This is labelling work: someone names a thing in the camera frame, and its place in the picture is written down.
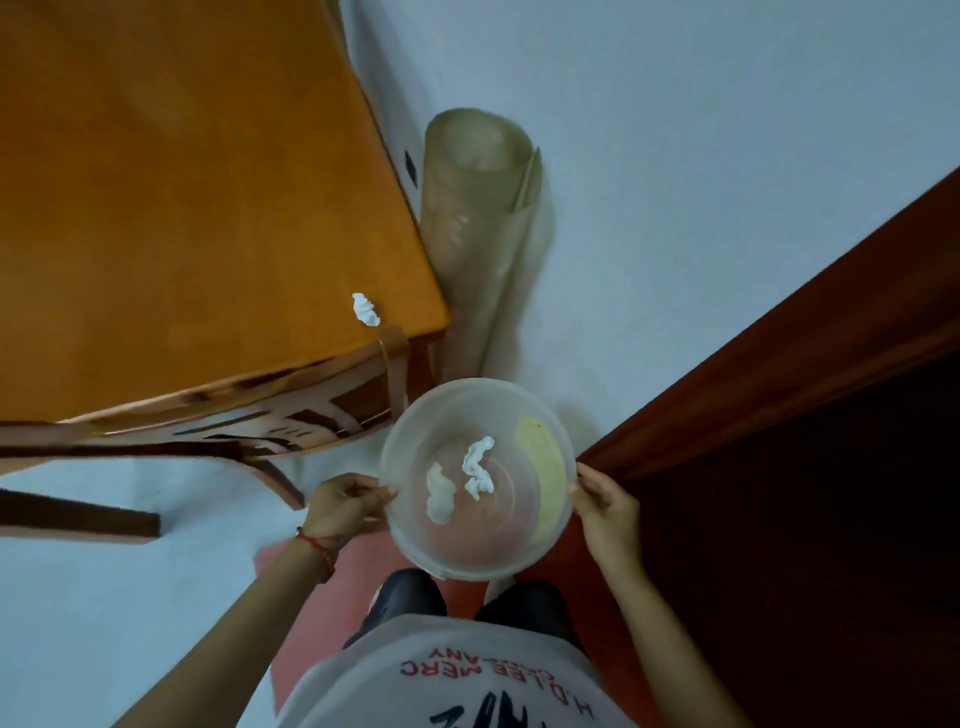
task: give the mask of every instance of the door frame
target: door frame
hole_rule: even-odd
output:
[[[628,481],[960,348],[960,168],[589,448]]]

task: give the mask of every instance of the person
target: person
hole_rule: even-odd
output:
[[[636,499],[582,463],[577,473],[573,507],[664,723],[749,726],[643,569]],[[322,483],[301,537],[115,726],[235,726],[304,601],[330,576],[336,552],[351,538],[383,528],[383,507],[395,495],[354,473]],[[393,574],[360,632],[300,680],[280,726],[634,725],[603,692],[563,598],[545,582],[515,584],[475,620],[445,614],[440,591],[424,572]]]

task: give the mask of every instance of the hand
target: hand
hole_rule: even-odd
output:
[[[570,501],[584,523],[593,560],[611,589],[643,578],[640,560],[640,504],[611,477],[577,463],[579,483],[570,483]]]
[[[357,473],[337,475],[317,486],[303,522],[303,533],[323,539],[339,550],[360,533],[387,527],[383,507],[396,497],[396,488],[378,487],[375,477]]]

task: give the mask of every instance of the white t-shirt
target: white t-shirt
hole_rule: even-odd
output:
[[[447,617],[391,619],[310,669],[280,728],[636,728],[555,637]]]

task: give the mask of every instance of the wooden chair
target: wooden chair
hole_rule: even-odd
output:
[[[0,426],[0,473],[74,457],[214,457],[291,508],[303,494],[276,466],[394,422],[407,401],[409,345],[387,328],[354,352],[289,372],[217,382],[60,424]],[[0,534],[143,542],[158,514],[0,490]]]

